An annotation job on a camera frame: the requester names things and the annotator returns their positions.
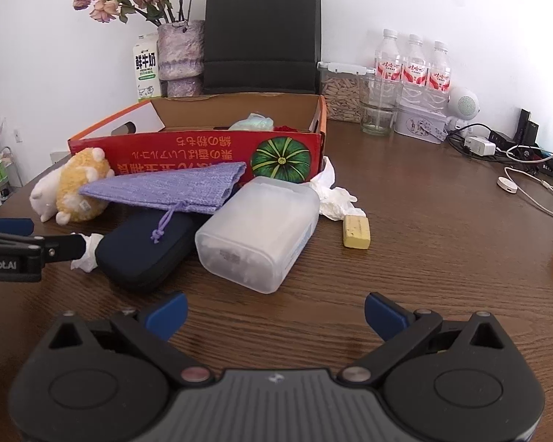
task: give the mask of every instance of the purple knitted fabric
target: purple knitted fabric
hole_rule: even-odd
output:
[[[167,210],[152,234],[156,243],[175,211],[215,213],[245,170],[244,162],[223,162],[205,168],[125,174],[85,184],[78,193],[114,203]]]

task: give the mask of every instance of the brown wooden tabletop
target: brown wooden tabletop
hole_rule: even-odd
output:
[[[345,248],[341,222],[320,217],[272,295],[213,276],[192,255],[162,286],[189,299],[188,321],[172,342],[218,372],[324,365],[338,371],[380,344],[363,316],[370,291],[445,318],[466,320],[486,309],[542,383],[547,406],[534,440],[553,442],[553,218],[499,189],[500,166],[470,161],[447,145],[370,137],[358,125],[331,122],[327,154],[336,184],[369,216],[370,248]],[[0,216],[33,217],[36,234],[106,233],[132,210],[111,205],[87,224],[42,224],[28,202],[32,185]],[[553,209],[544,189],[522,185]],[[0,442],[19,440],[7,393],[56,315],[73,309],[97,318],[159,297],[125,293],[98,270],[71,271],[69,263],[47,266],[41,283],[0,283]]]

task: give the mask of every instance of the yellow block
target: yellow block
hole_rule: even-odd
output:
[[[365,216],[344,216],[342,224],[347,248],[368,249],[371,243],[369,219]]]

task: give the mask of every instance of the ribbed gray panel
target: ribbed gray panel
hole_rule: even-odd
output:
[[[135,442],[417,442],[367,390],[328,371],[226,371],[212,387],[182,391]]]

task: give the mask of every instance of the crumpled tissue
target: crumpled tissue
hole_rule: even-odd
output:
[[[85,234],[80,234],[86,242],[86,251],[80,259],[75,259],[72,261],[72,269],[82,269],[84,272],[90,272],[98,266],[96,263],[96,257],[94,252],[96,251],[96,246],[101,242],[104,237],[102,234],[92,233],[90,236]]]
[[[320,197],[320,214],[332,221],[340,221],[346,215],[366,216],[362,209],[354,207],[358,199],[347,190],[334,186],[335,172],[330,159],[324,156],[326,167],[322,172],[314,176],[309,183],[305,183]]]
[[[274,127],[272,118],[250,113],[246,119],[232,124],[229,131],[272,131]]]

